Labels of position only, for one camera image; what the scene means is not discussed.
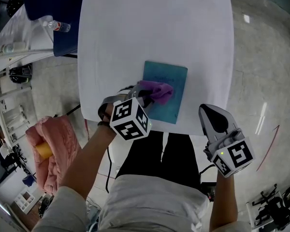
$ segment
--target blue book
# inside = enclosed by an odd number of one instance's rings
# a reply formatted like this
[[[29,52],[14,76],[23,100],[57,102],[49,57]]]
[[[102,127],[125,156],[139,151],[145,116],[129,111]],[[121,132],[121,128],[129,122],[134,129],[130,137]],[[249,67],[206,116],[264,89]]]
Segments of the blue book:
[[[176,124],[182,101],[188,69],[183,66],[146,61],[143,80],[167,83],[174,89],[168,103],[154,103],[149,111],[149,118]]]

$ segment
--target concrete floor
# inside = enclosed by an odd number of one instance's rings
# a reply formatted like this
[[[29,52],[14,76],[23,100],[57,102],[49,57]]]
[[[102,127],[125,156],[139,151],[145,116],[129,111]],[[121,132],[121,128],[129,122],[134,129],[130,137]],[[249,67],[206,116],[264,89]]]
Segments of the concrete floor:
[[[270,0],[232,0],[232,9],[235,53],[227,110],[244,135],[250,137],[257,157],[235,175],[240,217],[247,220],[247,201],[275,183],[280,188],[290,185],[290,15]],[[48,58],[35,62],[33,67],[32,95],[38,119],[62,115],[79,103],[75,59]],[[87,132],[80,110],[70,118],[84,146]],[[280,127],[272,149],[256,171],[277,125]],[[90,135],[96,126],[95,122],[89,123]],[[202,170],[209,165],[203,153],[206,138],[191,138]],[[215,169],[203,175],[203,181],[215,178]],[[99,175],[90,193],[99,205],[103,205],[107,197],[105,180],[105,176]],[[205,230],[209,214],[210,211],[205,218]]]

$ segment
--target blue chair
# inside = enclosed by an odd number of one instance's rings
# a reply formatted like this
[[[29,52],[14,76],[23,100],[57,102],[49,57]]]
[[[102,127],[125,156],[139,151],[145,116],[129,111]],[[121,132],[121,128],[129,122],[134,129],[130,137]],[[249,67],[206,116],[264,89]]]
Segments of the blue chair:
[[[23,178],[23,183],[27,186],[27,187],[31,187],[33,182],[35,182],[35,178],[33,177],[33,175],[27,175],[25,178]]]
[[[24,0],[29,20],[51,15],[54,20],[69,23],[69,32],[54,31],[54,55],[77,52],[78,26],[83,0]]]

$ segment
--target black cable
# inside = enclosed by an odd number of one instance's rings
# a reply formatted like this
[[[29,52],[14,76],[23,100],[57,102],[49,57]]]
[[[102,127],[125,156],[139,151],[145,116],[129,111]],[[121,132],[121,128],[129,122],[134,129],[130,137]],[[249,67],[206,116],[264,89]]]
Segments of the black cable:
[[[202,174],[203,174],[207,169],[209,169],[209,168],[211,168],[211,167],[215,167],[215,165],[214,165],[214,164],[211,164],[211,165],[207,166],[206,168],[204,168],[201,172],[199,172],[200,183],[201,183],[201,175],[202,175]]]
[[[108,176],[107,176],[107,180],[105,184],[105,190],[107,191],[107,193],[109,193],[107,186],[108,186],[108,180],[110,179],[110,174],[111,174],[111,169],[112,169],[112,160],[111,160],[110,151],[108,150],[108,148],[107,148],[107,155],[108,155],[108,159],[110,160],[110,170],[108,172]]]
[[[81,107],[81,104],[77,105],[76,107],[74,107],[72,110],[70,110],[69,112],[66,113],[66,115],[70,115],[71,113],[73,113],[75,110],[79,109]]]

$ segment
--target purple cloth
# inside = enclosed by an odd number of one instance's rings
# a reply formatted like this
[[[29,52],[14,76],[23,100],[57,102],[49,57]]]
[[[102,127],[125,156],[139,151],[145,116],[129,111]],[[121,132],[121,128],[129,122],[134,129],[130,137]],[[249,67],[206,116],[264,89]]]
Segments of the purple cloth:
[[[166,83],[139,81],[139,84],[151,90],[153,93],[149,97],[160,105],[165,105],[173,95],[173,87]]]

